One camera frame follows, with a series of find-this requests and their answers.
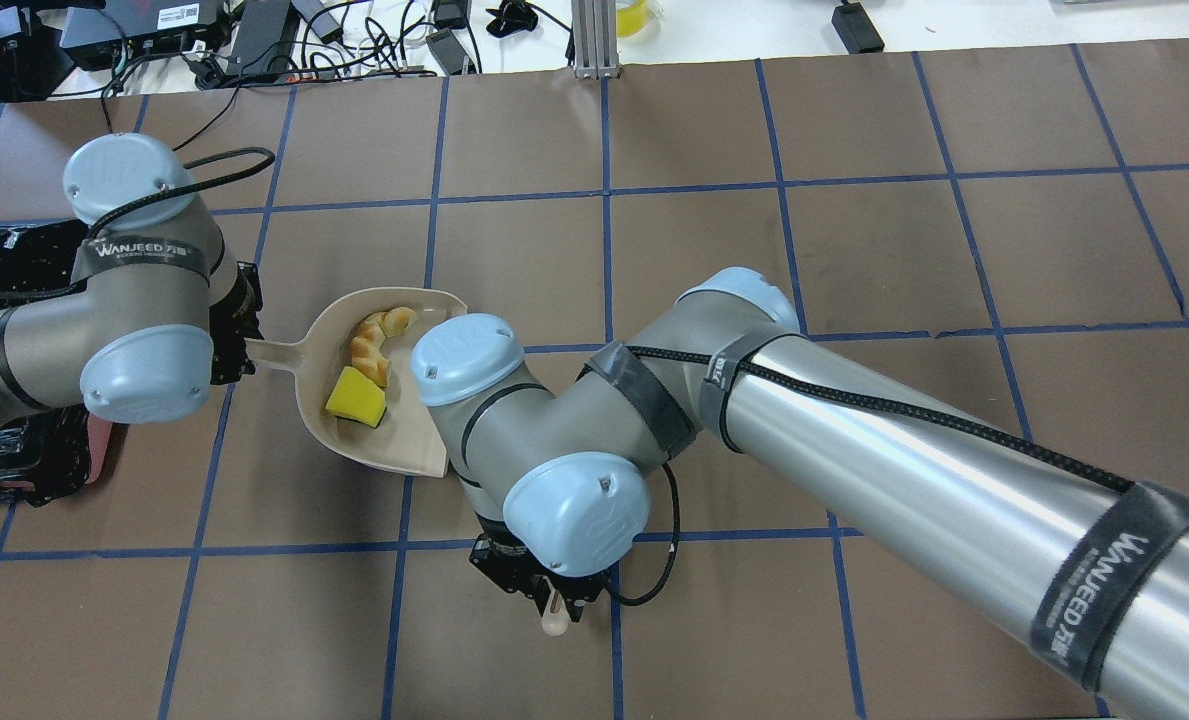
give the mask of light blue joint cap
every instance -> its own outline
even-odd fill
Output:
[[[794,305],[781,292],[781,288],[768,283],[767,278],[763,278],[757,270],[718,270],[715,277],[698,284],[696,288],[691,288],[687,292],[678,296],[678,299],[681,301],[684,297],[703,290],[735,295],[742,301],[749,302],[750,305],[757,307],[759,310],[767,312],[768,318],[774,320],[776,324],[787,329],[787,331],[799,331],[799,316],[794,311]]]
[[[503,381],[522,365],[510,323],[472,312],[447,320],[413,348],[416,393],[427,408],[451,405]]]
[[[650,511],[638,468],[608,451],[575,451],[545,462],[522,476],[504,503],[510,532],[565,577],[611,568],[630,552]]]
[[[199,410],[210,381],[210,337],[193,326],[155,326],[119,337],[78,374],[83,404],[111,423],[168,423]]]
[[[62,187],[74,215],[92,225],[101,215],[164,188],[193,183],[172,150],[150,135],[101,135],[70,154]],[[109,225],[115,230],[134,230],[165,222],[184,210],[195,192],[155,202],[122,215]]]

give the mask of white label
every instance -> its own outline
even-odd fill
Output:
[[[191,26],[199,21],[199,5],[177,5],[159,10],[159,29]]]

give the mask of metal stand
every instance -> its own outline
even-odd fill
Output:
[[[621,77],[614,0],[572,0],[572,48],[575,78]]]

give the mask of velcro strap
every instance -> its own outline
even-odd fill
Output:
[[[86,282],[87,278],[103,273],[105,270],[145,263],[175,265],[199,273],[205,282],[210,282],[207,259],[199,247],[163,236],[128,236],[128,234],[97,238],[78,246],[69,282]]]
[[[700,421],[705,429],[723,438],[723,446],[726,446],[728,450],[742,451],[726,436],[726,398],[731,396],[732,383],[736,383],[736,370],[740,368],[742,360],[762,350],[767,343],[791,334],[794,333],[786,331],[776,324],[757,326],[709,359],[704,383],[700,383]]]
[[[1138,482],[1075,544],[1028,626],[1028,651],[1088,691],[1150,573],[1189,529],[1189,495]]]
[[[663,454],[674,457],[693,441],[696,428],[675,397],[625,343],[603,347],[585,365],[638,410]]]

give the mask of yellow liquid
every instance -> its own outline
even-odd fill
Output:
[[[630,37],[648,24],[648,0],[616,1],[616,36]]]

